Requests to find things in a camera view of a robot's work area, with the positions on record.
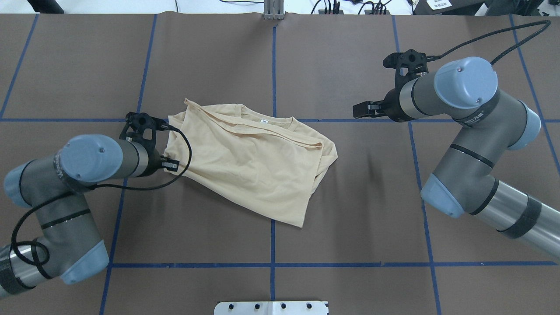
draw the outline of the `white mounting plate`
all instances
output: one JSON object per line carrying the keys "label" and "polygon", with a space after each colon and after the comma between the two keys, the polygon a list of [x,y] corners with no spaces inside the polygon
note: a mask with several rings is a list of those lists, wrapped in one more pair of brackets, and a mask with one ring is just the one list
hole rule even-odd
{"label": "white mounting plate", "polygon": [[329,302],[220,302],[214,315],[328,315]]}

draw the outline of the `white floor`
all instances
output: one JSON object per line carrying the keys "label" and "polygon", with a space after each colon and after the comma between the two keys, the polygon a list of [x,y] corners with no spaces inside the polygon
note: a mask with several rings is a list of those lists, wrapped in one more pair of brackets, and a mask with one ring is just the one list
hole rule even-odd
{"label": "white floor", "polygon": [[[177,11],[177,8],[181,13],[263,12],[261,3],[223,3],[220,0],[177,0],[176,3],[175,0],[57,0],[57,2],[65,13],[160,13]],[[314,4],[315,0],[284,0],[284,9],[287,12],[309,14]],[[340,9],[344,14],[357,14],[361,6],[345,0],[341,2]],[[324,7],[324,4],[320,3],[315,13]],[[412,14],[412,9],[406,0],[391,0],[387,3],[387,8],[393,15]],[[560,13],[558,6],[548,4],[548,0],[545,0],[539,9],[551,16],[558,16]],[[0,13],[35,12],[26,0],[0,0]],[[483,7],[477,15],[484,13]]]}

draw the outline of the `folded shirt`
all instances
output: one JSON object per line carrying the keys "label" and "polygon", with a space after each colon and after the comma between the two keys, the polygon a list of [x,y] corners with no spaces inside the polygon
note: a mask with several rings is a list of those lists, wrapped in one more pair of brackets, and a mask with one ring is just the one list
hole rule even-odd
{"label": "folded shirt", "polygon": [[[184,176],[256,213],[302,227],[311,194],[337,159],[334,143],[294,117],[259,114],[242,104],[200,106],[169,123],[189,139],[193,158]],[[189,158],[183,138],[170,132],[164,154]]]}

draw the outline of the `brown table surface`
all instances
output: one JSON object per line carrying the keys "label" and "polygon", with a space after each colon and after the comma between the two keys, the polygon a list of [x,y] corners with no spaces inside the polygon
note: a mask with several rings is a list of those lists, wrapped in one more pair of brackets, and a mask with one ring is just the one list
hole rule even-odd
{"label": "brown table surface", "polygon": [[[75,135],[117,137],[129,111],[166,117],[243,103],[317,129],[339,158],[311,197],[302,229],[275,223],[184,178],[153,192],[98,189],[87,198],[110,265],[0,301],[0,314],[212,314],[220,301],[327,300],[330,314],[556,314],[560,268],[474,217],[452,219],[419,189],[460,126],[352,118],[352,105],[393,86],[389,53],[441,54],[529,17],[0,15],[0,174],[56,152]],[[560,208],[560,20],[494,69],[500,87],[543,119],[527,148],[493,174]],[[533,30],[519,30],[521,39]],[[513,33],[444,63],[492,59]],[[160,133],[163,150],[167,135]],[[131,179],[148,186],[160,172]],[[0,243],[24,213],[0,194]],[[35,218],[20,239],[40,235]]]}

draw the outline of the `gray metal bracket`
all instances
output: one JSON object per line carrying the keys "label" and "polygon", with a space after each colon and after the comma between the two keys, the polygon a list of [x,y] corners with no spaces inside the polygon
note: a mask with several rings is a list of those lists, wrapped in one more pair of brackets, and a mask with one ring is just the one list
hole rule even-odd
{"label": "gray metal bracket", "polygon": [[284,0],[264,0],[265,20],[284,20]]}

